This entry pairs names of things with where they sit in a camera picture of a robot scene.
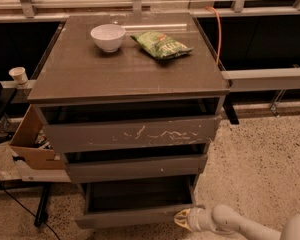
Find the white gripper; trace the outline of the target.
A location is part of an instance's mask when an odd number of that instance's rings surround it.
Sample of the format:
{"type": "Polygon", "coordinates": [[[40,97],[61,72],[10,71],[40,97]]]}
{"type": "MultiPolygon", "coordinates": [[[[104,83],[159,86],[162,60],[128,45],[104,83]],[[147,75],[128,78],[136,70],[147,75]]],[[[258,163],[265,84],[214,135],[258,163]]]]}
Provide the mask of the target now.
{"type": "Polygon", "coordinates": [[[174,215],[174,223],[193,232],[210,231],[212,227],[211,211],[199,207],[183,209],[174,215]]]}

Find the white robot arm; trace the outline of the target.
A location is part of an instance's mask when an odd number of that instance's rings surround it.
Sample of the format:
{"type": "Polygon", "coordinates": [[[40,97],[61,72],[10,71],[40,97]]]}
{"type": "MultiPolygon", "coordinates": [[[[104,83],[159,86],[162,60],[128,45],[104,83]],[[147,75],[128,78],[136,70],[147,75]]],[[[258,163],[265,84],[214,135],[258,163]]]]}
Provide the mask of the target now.
{"type": "Polygon", "coordinates": [[[210,231],[224,237],[238,233],[247,240],[300,240],[300,214],[290,218],[282,231],[249,220],[224,204],[183,209],[174,215],[174,222],[191,232],[210,231]]]}

